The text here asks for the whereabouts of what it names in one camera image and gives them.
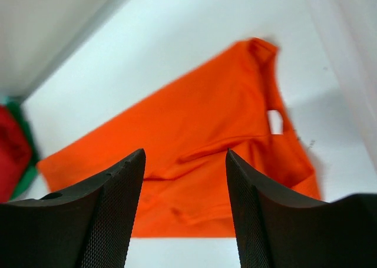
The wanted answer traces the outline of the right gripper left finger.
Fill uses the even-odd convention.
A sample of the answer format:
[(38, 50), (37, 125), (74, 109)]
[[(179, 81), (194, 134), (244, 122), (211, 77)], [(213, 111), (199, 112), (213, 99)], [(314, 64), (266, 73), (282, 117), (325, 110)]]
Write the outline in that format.
[(145, 162), (139, 149), (43, 198), (1, 204), (1, 266), (124, 267)]

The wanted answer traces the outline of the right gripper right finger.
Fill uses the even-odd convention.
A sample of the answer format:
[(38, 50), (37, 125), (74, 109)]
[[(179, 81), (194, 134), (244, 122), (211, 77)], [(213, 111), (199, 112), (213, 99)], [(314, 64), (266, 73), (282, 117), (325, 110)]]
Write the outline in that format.
[(241, 267), (375, 267), (376, 195), (327, 203), (257, 171), (234, 151), (226, 177)]

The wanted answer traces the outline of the orange t shirt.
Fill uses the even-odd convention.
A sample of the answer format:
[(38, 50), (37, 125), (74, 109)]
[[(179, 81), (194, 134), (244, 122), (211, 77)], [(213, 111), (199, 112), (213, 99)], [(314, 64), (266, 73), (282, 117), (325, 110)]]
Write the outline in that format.
[(146, 154), (133, 237), (233, 237), (226, 153), (319, 199), (315, 169), (276, 84), (278, 49), (240, 41), (78, 141), (41, 160), (58, 191), (135, 150)]

